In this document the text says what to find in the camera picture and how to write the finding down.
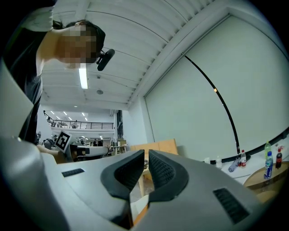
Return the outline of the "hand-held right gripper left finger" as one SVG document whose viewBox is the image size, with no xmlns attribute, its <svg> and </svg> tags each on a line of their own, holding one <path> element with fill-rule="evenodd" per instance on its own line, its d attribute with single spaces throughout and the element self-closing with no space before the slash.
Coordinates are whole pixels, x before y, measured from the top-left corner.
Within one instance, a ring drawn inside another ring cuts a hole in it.
<svg viewBox="0 0 289 231">
<path fill-rule="evenodd" d="M 144 170 L 144 150 L 111 157 L 60 164 L 66 182 L 102 218 L 132 227 L 130 193 Z"/>
</svg>

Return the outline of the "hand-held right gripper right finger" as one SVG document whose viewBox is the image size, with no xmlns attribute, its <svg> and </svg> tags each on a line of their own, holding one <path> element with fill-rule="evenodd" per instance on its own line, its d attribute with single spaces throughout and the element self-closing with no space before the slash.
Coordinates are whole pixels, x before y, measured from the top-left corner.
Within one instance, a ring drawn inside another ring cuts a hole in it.
<svg viewBox="0 0 289 231">
<path fill-rule="evenodd" d="M 149 151 L 154 191 L 135 231 L 247 231 L 263 206 L 256 195 L 213 165 Z"/>
</svg>

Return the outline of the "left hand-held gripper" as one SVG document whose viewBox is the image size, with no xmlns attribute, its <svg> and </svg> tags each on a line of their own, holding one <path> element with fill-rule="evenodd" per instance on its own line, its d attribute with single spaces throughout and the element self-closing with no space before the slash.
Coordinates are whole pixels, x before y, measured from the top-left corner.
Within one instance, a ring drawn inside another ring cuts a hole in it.
<svg viewBox="0 0 289 231">
<path fill-rule="evenodd" d="M 75 162 L 78 159 L 77 149 L 84 148 L 84 151 L 79 151 L 80 155 L 85 155 L 86 158 L 102 158 L 109 153 L 109 148 L 105 146 L 85 146 L 70 133 L 61 130 L 55 142 L 55 147 L 63 152 L 65 159 L 68 162 Z"/>
</svg>

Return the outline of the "person's left forearm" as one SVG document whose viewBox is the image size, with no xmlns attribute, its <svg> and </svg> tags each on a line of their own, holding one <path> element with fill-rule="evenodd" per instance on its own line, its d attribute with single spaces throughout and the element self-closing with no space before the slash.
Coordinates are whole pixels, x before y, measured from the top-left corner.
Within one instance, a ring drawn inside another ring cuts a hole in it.
<svg viewBox="0 0 289 231">
<path fill-rule="evenodd" d="M 51 154 L 54 157 L 57 164 L 67 163 L 65 155 L 62 151 L 50 150 L 40 144 L 37 145 L 37 148 L 41 153 Z"/>
</svg>

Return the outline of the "black balcony railing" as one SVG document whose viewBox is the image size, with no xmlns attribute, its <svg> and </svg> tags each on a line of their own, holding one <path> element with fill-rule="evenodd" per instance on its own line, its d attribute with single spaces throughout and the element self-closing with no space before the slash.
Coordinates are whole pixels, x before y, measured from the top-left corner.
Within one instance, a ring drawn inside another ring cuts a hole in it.
<svg viewBox="0 0 289 231">
<path fill-rule="evenodd" d="M 44 111 L 48 124 L 53 128 L 108 130 L 114 128 L 114 116 L 107 111 L 97 113 Z"/>
</svg>

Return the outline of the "light wooden table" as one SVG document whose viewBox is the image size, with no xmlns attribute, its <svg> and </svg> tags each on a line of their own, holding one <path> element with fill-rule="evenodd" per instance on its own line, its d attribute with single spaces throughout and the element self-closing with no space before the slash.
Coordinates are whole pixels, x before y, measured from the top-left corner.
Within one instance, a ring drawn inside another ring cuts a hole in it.
<svg viewBox="0 0 289 231">
<path fill-rule="evenodd" d="M 149 161 L 146 159 L 144 160 L 144 170 L 138 180 L 138 183 L 141 197 L 144 197 L 146 193 L 154 191 L 152 175 L 149 170 Z"/>
</svg>

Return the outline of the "white curved ledge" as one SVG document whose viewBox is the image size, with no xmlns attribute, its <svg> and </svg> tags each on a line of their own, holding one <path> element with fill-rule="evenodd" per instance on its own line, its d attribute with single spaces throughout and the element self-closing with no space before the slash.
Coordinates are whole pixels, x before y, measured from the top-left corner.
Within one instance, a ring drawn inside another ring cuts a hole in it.
<svg viewBox="0 0 289 231">
<path fill-rule="evenodd" d="M 278 147 L 273 146 L 272 148 L 272 158 L 273 163 L 276 163 L 276 156 L 278 153 Z M 282 161 L 289 161 L 289 144 L 281 146 Z M 222 163 L 220 170 L 236 180 L 240 184 L 244 184 L 245 181 L 257 170 L 265 167 L 265 154 L 264 151 L 253 154 L 250 160 L 247 160 L 246 167 L 236 167 L 233 172 L 229 172 L 228 168 L 233 162 Z"/>
</svg>

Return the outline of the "light wooden cabinet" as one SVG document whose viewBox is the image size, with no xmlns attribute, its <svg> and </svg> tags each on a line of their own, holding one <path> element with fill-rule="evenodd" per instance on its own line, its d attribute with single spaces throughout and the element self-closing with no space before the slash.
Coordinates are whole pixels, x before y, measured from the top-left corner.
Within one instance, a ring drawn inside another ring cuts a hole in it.
<svg viewBox="0 0 289 231">
<path fill-rule="evenodd" d="M 154 143 L 146 143 L 130 146 L 131 151 L 144 150 L 145 159 L 149 158 L 149 150 L 156 150 L 177 155 L 177 145 L 175 139 L 159 141 Z"/>
</svg>

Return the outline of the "blue label drink bottle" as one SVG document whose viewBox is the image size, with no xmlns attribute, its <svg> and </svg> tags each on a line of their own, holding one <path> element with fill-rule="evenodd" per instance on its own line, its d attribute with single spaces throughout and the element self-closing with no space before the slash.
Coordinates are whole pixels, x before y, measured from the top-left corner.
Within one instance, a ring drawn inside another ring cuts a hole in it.
<svg viewBox="0 0 289 231">
<path fill-rule="evenodd" d="M 265 162 L 264 179 L 269 179 L 269 178 L 271 178 L 272 168 L 273 168 L 272 151 L 269 151 L 269 152 L 267 153 L 266 162 Z"/>
</svg>

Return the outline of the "long ceiling tube light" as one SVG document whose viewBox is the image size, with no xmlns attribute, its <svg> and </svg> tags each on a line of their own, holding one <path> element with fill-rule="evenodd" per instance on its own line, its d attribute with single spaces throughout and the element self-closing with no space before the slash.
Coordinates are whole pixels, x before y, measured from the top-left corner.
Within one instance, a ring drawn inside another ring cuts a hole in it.
<svg viewBox="0 0 289 231">
<path fill-rule="evenodd" d="M 79 68 L 79 81 L 82 89 L 88 89 L 88 78 L 86 68 Z"/>
</svg>

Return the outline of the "dark cola bottle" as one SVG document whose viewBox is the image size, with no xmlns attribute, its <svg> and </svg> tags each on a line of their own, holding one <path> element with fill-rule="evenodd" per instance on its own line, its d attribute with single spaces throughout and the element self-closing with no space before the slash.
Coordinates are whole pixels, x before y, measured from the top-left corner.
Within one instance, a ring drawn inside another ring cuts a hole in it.
<svg viewBox="0 0 289 231">
<path fill-rule="evenodd" d="M 275 167 L 276 169 L 279 169 L 282 165 L 282 152 L 281 152 L 281 148 L 278 148 L 278 153 L 276 155 L 276 164 Z"/>
</svg>

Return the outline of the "person's black shirt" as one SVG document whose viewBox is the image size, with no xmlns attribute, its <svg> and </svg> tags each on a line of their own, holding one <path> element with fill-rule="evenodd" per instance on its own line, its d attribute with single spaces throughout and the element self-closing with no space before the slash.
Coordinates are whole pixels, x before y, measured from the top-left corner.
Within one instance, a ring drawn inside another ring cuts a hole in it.
<svg viewBox="0 0 289 231">
<path fill-rule="evenodd" d="M 37 74 L 37 51 L 45 35 L 45 32 L 20 28 L 12 36 L 3 54 L 12 77 L 33 104 L 19 137 L 34 145 L 38 145 L 37 113 L 42 95 L 42 78 Z"/>
</svg>

